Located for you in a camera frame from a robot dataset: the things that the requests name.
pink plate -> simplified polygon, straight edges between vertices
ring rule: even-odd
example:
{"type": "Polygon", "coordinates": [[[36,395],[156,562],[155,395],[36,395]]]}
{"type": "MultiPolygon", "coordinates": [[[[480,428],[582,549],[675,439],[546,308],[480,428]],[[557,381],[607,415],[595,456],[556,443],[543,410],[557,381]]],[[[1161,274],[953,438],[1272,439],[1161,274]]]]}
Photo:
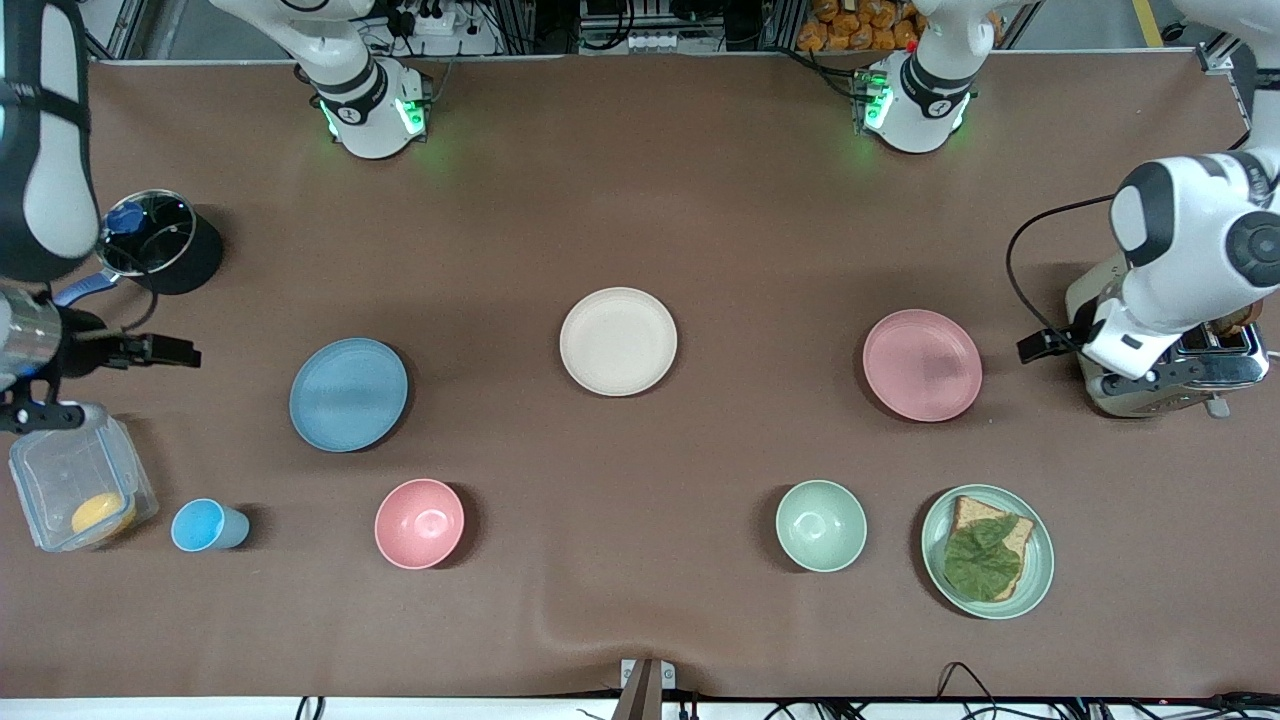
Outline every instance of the pink plate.
{"type": "Polygon", "coordinates": [[[462,502],[439,480],[410,480],[378,509],[374,539],[397,568],[422,570],[439,564],[462,539],[462,502]]]}
{"type": "Polygon", "coordinates": [[[899,310],[867,336],[863,369],[888,409],[922,423],[964,413],[982,389],[982,357],[969,333],[929,310],[899,310]]]}

yellow tape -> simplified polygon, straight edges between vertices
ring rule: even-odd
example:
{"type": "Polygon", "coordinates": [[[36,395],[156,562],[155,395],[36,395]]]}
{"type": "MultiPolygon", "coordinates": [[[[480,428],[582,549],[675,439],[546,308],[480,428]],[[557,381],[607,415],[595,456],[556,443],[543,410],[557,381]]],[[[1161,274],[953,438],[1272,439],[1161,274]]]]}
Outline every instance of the yellow tape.
{"type": "Polygon", "coordinates": [[[1147,47],[1164,47],[1165,41],[1160,38],[1156,14],[1151,12],[1151,0],[1133,0],[1133,13],[1138,15],[1138,27],[1142,28],[1142,38],[1147,41],[1147,47]]]}

toast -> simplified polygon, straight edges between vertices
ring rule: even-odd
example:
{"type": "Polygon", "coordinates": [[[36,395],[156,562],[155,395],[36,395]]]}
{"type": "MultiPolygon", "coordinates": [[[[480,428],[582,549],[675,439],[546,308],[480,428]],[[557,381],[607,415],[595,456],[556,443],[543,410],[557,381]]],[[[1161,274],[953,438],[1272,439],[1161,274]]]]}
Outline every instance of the toast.
{"type": "MultiPolygon", "coordinates": [[[[1009,512],[987,505],[986,502],[977,501],[966,495],[961,495],[956,498],[956,514],[955,520],[951,524],[951,534],[956,530],[968,528],[969,525],[977,523],[978,520],[997,520],[1009,515],[1009,512]]],[[[1014,529],[1005,537],[1005,547],[1014,551],[1018,555],[1018,560],[1021,561],[1023,569],[1027,568],[1027,543],[1032,539],[1032,530],[1036,529],[1036,523],[1027,518],[1018,518],[1018,524],[1014,529]]],[[[1004,602],[1014,596],[1014,588],[1018,587],[1018,580],[1023,579],[1023,570],[1018,571],[1018,577],[1014,578],[1009,587],[997,594],[992,602],[1004,602]]]]}

brown table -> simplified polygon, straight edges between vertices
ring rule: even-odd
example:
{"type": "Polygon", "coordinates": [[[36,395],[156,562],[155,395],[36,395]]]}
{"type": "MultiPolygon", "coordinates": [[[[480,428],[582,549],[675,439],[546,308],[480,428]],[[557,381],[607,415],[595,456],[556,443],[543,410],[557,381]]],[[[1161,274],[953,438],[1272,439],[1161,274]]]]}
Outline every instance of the brown table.
{"type": "MultiPolygon", "coordinates": [[[[381,163],[326,142],[288,67],[91,81],[100,201],[178,190],[229,255],[148,327],[195,340],[201,370],[68,387],[129,423],[157,518],[46,555],[0,483],[4,694],[563,693],[645,655],[732,696],[928,694],[948,660],[998,694],[1280,676],[1280,383],[1235,396],[1230,421],[1120,421],[1091,411],[1069,360],[1014,354],[1037,327],[1004,278],[1018,223],[1240,135],[1226,81],[1190,55],[993,58],[969,123],[920,158],[855,137],[785,59],[458,64],[431,140],[381,163]],[[681,332],[673,372],[630,400],[582,391],[557,354],[564,313],[611,284],[660,297],[681,332]],[[910,306],[983,351],[956,421],[892,418],[854,373],[867,329],[910,306]],[[403,354],[413,405],[376,450],[326,455],[287,393],[348,336],[403,354]],[[397,570],[374,546],[378,503],[416,477],[470,510],[447,569],[397,570]],[[813,477],[870,519],[835,575],[797,571],[772,537],[783,489],[813,477]],[[963,616],[923,574],[923,510],[968,482],[1052,530],[1053,588],[1023,619],[963,616]],[[247,550],[172,547],[198,496],[250,506],[247,550]]],[[[1112,247],[1102,208],[1046,222],[1021,251],[1028,291],[1060,314],[1112,247]]],[[[142,304],[131,287],[86,307],[142,304]]]]}

spinach leaf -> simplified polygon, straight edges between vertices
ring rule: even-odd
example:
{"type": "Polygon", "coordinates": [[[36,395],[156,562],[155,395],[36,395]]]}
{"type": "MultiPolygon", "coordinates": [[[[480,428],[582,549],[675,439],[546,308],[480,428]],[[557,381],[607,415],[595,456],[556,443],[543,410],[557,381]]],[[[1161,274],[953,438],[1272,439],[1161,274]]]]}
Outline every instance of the spinach leaf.
{"type": "Polygon", "coordinates": [[[1018,553],[1005,547],[1018,524],[1018,515],[978,520],[947,541],[942,574],[947,582],[972,600],[991,602],[1005,592],[1023,569],[1018,553]]]}

